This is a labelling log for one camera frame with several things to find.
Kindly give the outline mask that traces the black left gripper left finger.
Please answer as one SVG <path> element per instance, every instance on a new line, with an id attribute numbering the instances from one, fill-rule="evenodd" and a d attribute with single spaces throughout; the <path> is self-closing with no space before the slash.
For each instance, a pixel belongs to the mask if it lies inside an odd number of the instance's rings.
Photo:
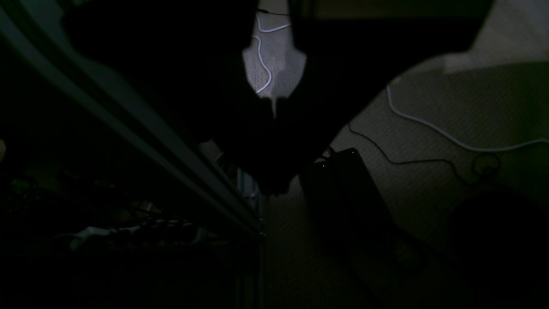
<path id="1" fill-rule="evenodd" d="M 247 79 L 257 0 L 89 0 L 64 15 L 72 46 L 143 86 L 202 142 L 275 193 L 272 100 Z"/>

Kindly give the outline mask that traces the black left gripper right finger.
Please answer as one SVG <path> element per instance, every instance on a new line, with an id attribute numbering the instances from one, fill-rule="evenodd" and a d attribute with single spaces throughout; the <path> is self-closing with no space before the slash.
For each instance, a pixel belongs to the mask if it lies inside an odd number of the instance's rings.
<path id="1" fill-rule="evenodd" d="M 492 0 L 290 0 L 303 75 L 276 107 L 274 193 L 284 194 L 339 130 L 394 78 L 469 50 Z"/>

